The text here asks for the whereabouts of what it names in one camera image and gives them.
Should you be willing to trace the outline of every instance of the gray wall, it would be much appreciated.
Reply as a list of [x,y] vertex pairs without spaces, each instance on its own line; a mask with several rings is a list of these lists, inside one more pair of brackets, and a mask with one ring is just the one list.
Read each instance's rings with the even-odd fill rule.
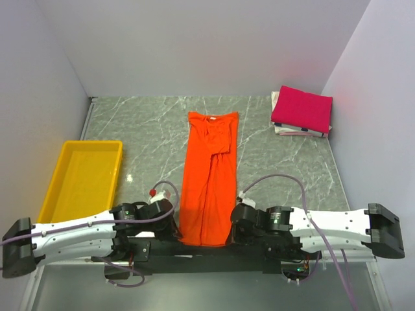
[[321,92],[369,0],[37,0],[95,95]]
[[[88,98],[34,0],[0,1],[0,42],[2,236],[18,218],[37,219],[62,143],[79,138]],[[1,310],[18,308],[26,283],[0,278]]]
[[415,305],[414,14],[414,1],[372,0],[323,91],[352,208],[379,202],[401,218],[406,259],[379,260],[395,311]]

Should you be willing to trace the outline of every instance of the yellow tray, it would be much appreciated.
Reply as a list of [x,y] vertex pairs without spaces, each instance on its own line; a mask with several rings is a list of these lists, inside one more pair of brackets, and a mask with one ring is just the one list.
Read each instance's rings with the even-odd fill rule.
[[121,141],[65,142],[38,222],[64,222],[110,209],[122,154]]

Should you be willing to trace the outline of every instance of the folded garment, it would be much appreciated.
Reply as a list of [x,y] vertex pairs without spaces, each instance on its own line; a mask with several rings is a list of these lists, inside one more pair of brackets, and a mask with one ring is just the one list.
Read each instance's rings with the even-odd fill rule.
[[[279,92],[271,92],[271,106],[272,111],[274,111],[277,102],[278,102]],[[279,124],[272,122],[272,125],[274,125],[274,131],[276,134],[280,135],[301,135],[301,136],[316,136],[316,137],[328,137],[328,134],[326,133],[320,133],[316,131],[312,131],[310,129],[304,129],[299,128],[297,126],[290,126],[288,124]]]
[[271,114],[271,121],[300,128],[302,132],[328,134],[332,101],[332,97],[282,86],[276,107]]

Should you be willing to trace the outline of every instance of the green marble tabletop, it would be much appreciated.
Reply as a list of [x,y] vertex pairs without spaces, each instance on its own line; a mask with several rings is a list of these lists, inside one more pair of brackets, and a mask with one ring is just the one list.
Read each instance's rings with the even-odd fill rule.
[[[239,112],[237,179],[242,190],[266,174],[279,172],[304,182],[308,208],[349,209],[327,139],[279,136],[270,124],[270,97],[98,97],[87,140],[120,140],[124,156],[115,204],[148,199],[161,179],[181,191],[189,135],[187,113]],[[300,188],[286,178],[262,181],[247,196],[266,209],[301,207]]]

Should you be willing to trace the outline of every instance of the orange clothing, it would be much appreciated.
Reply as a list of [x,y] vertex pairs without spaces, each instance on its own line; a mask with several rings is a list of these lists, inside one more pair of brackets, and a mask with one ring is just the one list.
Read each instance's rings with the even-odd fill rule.
[[189,113],[190,134],[180,202],[182,242],[224,246],[236,201],[238,113]]

